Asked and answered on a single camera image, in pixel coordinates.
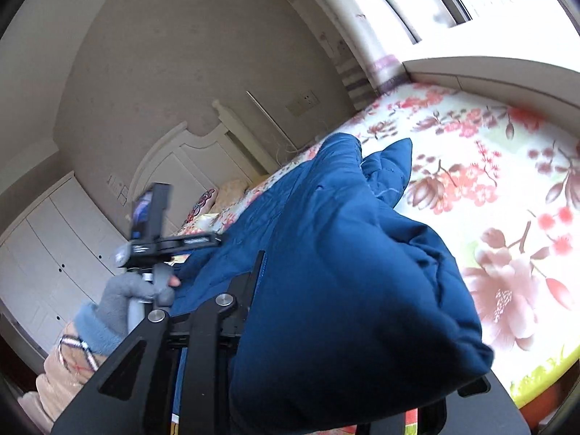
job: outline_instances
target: blue jacket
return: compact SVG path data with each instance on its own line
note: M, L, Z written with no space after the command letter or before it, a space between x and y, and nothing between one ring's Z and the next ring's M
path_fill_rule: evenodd
M179 271L173 314L224 292L266 251L231 370L238 430L369 422L489 372L492 350L455 259L431 228L393 210L411 148L405 139L363 161L356 138L330 136L243 212L222 247Z

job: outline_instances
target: silver bolt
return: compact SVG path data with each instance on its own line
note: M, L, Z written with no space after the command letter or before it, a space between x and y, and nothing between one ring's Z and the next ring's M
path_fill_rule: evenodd
M223 293L216 297L216 304L219 306L229 306L234 302L234 296L229 295L228 293Z
M165 312L161 309L154 309L153 311L149 312L147 318L151 322L161 322L163 319L165 319Z

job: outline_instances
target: hand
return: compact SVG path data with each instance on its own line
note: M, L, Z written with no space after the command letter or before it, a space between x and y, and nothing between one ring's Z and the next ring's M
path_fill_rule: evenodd
M138 273L124 273L113 276L107 282L103 297L95 310L95 316L109 329L123 338L129 334L127 312L131 298L158 300L162 306L173 303L172 287L179 286L179 279L171 275L166 284L150 283Z

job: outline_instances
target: white headboard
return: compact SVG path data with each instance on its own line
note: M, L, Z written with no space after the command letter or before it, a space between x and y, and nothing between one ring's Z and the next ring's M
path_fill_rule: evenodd
M179 229L205 191L238 178L251 184L279 168L232 110L218 100L213 106L221 121L214 130L199 137L182 122L153 145L131 181L130 201L151 183L173 185L163 234Z

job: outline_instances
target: floral bedsheet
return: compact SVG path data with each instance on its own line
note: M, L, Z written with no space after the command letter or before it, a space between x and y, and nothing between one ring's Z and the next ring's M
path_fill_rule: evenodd
M413 174L395 209L433 227L455 256L495 350L493 370L515 403L542 393L580 354L578 139L525 109L427 84L399 86L338 131L359 138L363 156L411 138ZM319 146L211 229L227 229Z

